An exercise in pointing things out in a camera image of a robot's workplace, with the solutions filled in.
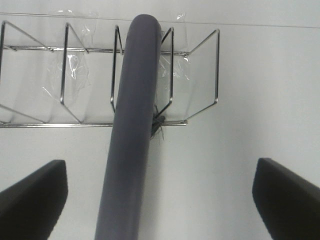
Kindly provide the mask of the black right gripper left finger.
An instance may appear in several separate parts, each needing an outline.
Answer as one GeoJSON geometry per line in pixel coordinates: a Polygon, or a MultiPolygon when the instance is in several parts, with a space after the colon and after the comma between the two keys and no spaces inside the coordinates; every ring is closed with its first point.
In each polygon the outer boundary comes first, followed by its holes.
{"type": "Polygon", "coordinates": [[[55,159],[0,193],[2,240],[47,240],[68,197],[66,162],[55,159]]]}

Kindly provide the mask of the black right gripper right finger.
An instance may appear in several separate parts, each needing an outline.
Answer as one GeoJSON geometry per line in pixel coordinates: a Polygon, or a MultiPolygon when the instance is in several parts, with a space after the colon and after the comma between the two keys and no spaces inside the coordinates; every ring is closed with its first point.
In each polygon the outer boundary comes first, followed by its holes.
{"type": "Polygon", "coordinates": [[[273,240],[320,238],[320,188],[290,169],[259,158],[252,197],[273,240]]]}

